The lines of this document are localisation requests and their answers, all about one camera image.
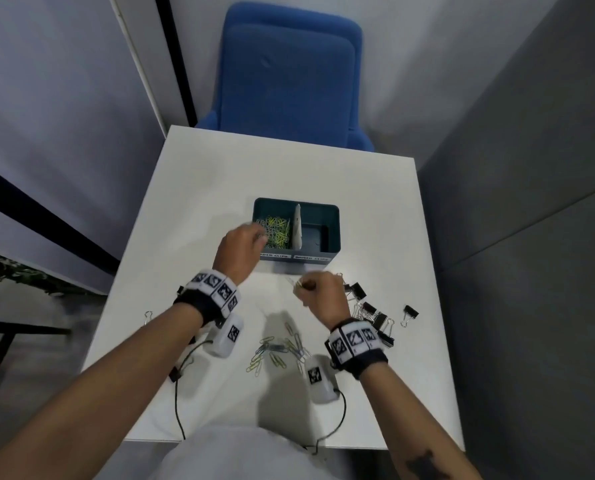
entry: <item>forearm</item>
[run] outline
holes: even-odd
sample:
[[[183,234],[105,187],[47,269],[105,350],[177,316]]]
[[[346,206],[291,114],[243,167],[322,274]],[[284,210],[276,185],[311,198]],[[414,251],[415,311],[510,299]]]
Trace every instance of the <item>forearm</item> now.
[[[174,305],[102,357],[0,451],[0,480],[93,478],[201,324],[195,308]]]
[[[359,380],[401,478],[481,480],[454,441],[387,363],[370,365]],[[416,473],[419,466],[421,470],[437,468],[446,477]]]

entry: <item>tabletop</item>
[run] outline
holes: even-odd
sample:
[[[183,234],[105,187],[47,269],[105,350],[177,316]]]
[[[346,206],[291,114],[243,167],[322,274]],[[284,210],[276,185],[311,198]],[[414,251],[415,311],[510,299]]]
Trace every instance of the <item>tabletop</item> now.
[[[341,251],[326,266],[359,282],[367,300],[395,320],[389,364],[454,441],[464,448],[444,323],[415,163],[411,158],[315,144],[172,127],[142,202],[84,368],[165,311],[180,285],[212,265],[222,236],[250,221],[257,197],[335,204]],[[309,400],[294,360],[265,359],[246,372],[260,339],[300,332],[312,354],[324,354],[328,333],[293,296],[288,278],[313,265],[261,262],[240,286],[237,313],[245,325],[226,359],[198,349],[178,385],[185,432],[205,423],[259,425],[302,445],[339,423],[341,401]],[[420,314],[400,325],[404,305]],[[320,445],[386,448],[358,381],[336,375],[347,398],[341,428]],[[166,379],[127,440],[179,441],[174,386]]]

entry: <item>chair backrest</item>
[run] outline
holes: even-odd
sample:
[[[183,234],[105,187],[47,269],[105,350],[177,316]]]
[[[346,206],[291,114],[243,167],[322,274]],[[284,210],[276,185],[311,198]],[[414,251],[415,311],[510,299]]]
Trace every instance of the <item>chair backrest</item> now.
[[[222,131],[346,147],[357,127],[362,31],[335,15],[230,7],[214,109]]]

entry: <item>hand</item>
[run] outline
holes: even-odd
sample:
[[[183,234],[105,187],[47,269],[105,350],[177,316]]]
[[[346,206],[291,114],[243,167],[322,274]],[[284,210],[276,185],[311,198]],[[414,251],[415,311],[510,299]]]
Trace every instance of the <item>hand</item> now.
[[[259,224],[242,224],[230,230],[219,243],[213,269],[224,273],[239,286],[260,261],[261,250],[269,238]]]
[[[344,294],[341,276],[323,273],[306,273],[300,279],[302,286],[295,286],[295,296],[308,306],[313,315],[332,330],[335,325],[350,317],[349,302]]]

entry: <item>white shirt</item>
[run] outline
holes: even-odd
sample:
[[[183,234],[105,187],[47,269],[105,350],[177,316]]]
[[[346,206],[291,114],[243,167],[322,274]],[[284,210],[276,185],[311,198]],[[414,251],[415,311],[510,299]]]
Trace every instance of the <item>white shirt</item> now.
[[[266,429],[205,426],[172,450],[151,480],[335,480],[301,446]]]

